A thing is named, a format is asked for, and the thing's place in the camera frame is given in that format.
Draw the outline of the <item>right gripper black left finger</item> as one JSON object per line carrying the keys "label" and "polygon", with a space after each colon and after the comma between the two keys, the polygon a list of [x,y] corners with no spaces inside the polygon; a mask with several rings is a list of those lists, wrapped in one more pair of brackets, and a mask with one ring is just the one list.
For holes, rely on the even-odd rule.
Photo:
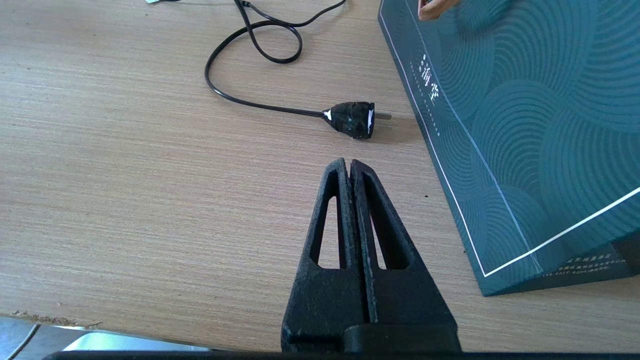
{"label": "right gripper black left finger", "polygon": [[[318,264],[329,202],[336,200],[339,267]],[[345,331],[362,325],[366,315],[361,244],[354,191],[346,162],[325,168],[281,326],[285,353],[342,353]]]}

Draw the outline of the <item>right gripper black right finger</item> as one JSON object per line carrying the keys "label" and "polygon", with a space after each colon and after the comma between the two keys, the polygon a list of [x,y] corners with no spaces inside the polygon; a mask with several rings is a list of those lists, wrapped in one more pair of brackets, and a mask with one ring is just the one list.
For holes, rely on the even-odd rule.
{"label": "right gripper black right finger", "polygon": [[457,322],[375,171],[350,164],[361,246],[365,323],[352,353],[461,353]]}

